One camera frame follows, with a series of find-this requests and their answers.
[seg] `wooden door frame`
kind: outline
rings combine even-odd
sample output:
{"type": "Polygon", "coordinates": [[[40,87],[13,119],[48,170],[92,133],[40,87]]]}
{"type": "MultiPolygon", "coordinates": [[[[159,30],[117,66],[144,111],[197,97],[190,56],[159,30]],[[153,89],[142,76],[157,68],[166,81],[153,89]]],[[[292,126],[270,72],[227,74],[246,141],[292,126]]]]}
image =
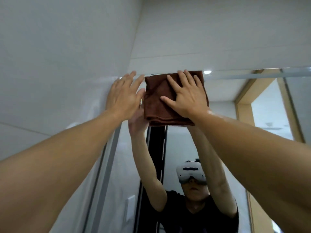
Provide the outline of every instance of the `wooden door frame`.
{"type": "MultiPolygon", "coordinates": [[[[254,74],[282,73],[281,69],[254,70],[254,74]]],[[[275,80],[275,78],[252,78],[249,79],[242,91],[235,99],[235,110],[237,120],[255,126],[251,103],[275,80]]],[[[277,78],[277,82],[282,95],[286,114],[290,123],[290,129],[294,140],[304,142],[304,138],[299,126],[296,112],[290,97],[286,80],[277,78]]],[[[255,198],[246,191],[248,209],[252,233],[273,233],[272,221],[265,213],[255,198]]]]}

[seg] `towel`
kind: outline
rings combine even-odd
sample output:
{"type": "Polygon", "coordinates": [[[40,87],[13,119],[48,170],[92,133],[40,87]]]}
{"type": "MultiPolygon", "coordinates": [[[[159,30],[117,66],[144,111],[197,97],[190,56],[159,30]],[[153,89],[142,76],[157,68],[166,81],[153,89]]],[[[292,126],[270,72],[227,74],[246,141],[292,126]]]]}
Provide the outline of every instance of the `towel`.
{"type": "MultiPolygon", "coordinates": [[[[191,76],[197,75],[204,87],[202,71],[189,71],[189,73],[191,74],[191,76]]],[[[165,125],[194,126],[194,123],[189,118],[181,117],[181,115],[175,112],[171,107],[166,105],[160,99],[161,96],[166,96],[169,99],[176,101],[177,94],[169,84],[166,78],[167,75],[170,75],[182,87],[180,78],[177,73],[160,74],[145,77],[147,87],[144,96],[144,118],[149,121],[150,126],[165,126],[165,125]]]]}

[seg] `white vr headset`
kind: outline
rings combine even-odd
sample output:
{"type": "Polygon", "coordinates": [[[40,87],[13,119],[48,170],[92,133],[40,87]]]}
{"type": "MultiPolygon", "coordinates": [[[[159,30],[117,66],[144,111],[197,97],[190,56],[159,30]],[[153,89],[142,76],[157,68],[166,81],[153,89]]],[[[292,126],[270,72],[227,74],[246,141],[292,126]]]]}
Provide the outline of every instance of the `white vr headset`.
{"type": "Polygon", "coordinates": [[[206,185],[206,178],[199,159],[186,161],[176,168],[180,184],[186,184],[191,178],[195,178],[198,184],[206,185]]]}

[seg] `black vertical panel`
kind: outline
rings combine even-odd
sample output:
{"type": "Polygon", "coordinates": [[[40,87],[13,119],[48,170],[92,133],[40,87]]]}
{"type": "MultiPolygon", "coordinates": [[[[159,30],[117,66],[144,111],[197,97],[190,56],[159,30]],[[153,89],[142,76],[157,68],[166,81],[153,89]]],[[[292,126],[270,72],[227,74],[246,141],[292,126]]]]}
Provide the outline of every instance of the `black vertical panel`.
{"type": "MultiPolygon", "coordinates": [[[[166,133],[167,129],[165,126],[149,127],[147,133],[148,150],[155,165],[157,178],[162,183],[164,173],[166,133]]],[[[156,214],[157,212],[151,206],[145,188],[143,188],[142,183],[140,183],[134,233],[156,233],[158,229],[156,214]]]]}

